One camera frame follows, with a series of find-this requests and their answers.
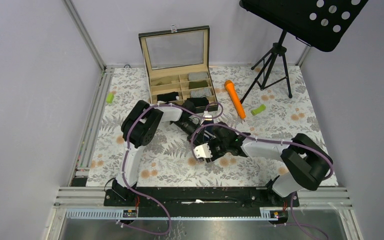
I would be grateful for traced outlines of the black underwear white trim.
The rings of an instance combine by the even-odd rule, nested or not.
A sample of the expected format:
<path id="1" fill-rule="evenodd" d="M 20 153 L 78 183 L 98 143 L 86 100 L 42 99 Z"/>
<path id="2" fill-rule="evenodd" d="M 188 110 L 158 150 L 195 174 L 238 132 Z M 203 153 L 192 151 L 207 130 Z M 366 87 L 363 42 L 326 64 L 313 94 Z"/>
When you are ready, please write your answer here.
<path id="1" fill-rule="evenodd" d="M 180 100 L 180 95 L 178 92 L 173 91 L 169 93 L 158 94 L 156 99 L 158 103 L 166 103 Z"/>

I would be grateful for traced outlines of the navy blue underwear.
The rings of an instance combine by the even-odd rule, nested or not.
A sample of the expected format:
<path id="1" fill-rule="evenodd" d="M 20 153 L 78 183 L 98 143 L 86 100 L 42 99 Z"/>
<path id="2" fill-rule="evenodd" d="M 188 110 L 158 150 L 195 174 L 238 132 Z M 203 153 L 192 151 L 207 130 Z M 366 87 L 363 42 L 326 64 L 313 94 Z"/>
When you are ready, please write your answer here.
<path id="1" fill-rule="evenodd" d="M 215 146 L 218 138 L 212 131 L 204 129 L 200 132 L 200 136 L 197 137 L 197 140 L 200 140 L 201 144 Z"/>

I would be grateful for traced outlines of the olive khaki underwear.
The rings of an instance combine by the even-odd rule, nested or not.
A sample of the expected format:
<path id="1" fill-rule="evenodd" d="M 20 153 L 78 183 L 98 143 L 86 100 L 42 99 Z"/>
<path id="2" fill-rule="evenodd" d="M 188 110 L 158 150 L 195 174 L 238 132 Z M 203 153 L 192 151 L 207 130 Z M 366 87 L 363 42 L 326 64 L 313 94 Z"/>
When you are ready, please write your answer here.
<path id="1" fill-rule="evenodd" d="M 169 85 L 169 84 L 175 84 L 178 82 L 179 82 L 178 76 L 165 76 L 165 77 L 153 79 L 151 81 L 151 86 Z"/>

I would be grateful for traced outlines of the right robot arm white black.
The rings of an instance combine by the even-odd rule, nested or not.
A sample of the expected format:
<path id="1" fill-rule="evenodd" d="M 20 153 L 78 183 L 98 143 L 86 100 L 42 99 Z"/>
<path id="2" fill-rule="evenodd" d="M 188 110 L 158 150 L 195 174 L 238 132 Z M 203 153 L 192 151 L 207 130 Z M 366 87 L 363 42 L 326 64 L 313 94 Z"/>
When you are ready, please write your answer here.
<path id="1" fill-rule="evenodd" d="M 333 173 L 333 160 L 311 138 L 298 133 L 290 140 L 262 139 L 250 133 L 216 123 L 214 138 L 204 144 L 206 160 L 216 160 L 230 153 L 240 157 L 259 157 L 278 160 L 288 172 L 268 185 L 267 201 L 281 205 L 290 194 L 307 189 L 315 191 Z"/>

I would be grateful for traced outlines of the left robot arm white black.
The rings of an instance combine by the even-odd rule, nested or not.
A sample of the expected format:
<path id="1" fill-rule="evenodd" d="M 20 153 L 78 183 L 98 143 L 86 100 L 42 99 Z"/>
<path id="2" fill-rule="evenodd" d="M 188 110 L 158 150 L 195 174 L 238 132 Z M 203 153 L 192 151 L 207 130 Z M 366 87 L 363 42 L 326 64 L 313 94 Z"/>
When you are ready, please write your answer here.
<path id="1" fill-rule="evenodd" d="M 190 100 L 182 105 L 168 102 L 149 104 L 143 100 L 136 103 L 121 125 L 125 152 L 113 188 L 119 188 L 115 197 L 122 205 L 128 206 L 135 200 L 131 188 L 138 181 L 139 163 L 145 146 L 154 138 L 160 123 L 174 123 L 191 135 L 198 124 L 193 123 L 190 116 L 197 113 L 198 107 Z"/>

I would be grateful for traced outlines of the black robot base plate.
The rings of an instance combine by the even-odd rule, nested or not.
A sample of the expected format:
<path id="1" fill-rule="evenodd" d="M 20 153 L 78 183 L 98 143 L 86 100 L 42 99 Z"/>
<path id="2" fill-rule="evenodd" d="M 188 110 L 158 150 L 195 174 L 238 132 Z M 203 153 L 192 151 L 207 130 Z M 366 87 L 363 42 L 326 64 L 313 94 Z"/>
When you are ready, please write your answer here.
<path id="1" fill-rule="evenodd" d="M 282 211 L 300 202 L 265 187 L 115 187 L 106 190 L 103 204 L 131 207 L 142 218 L 241 218 L 260 217 L 261 208 Z"/>

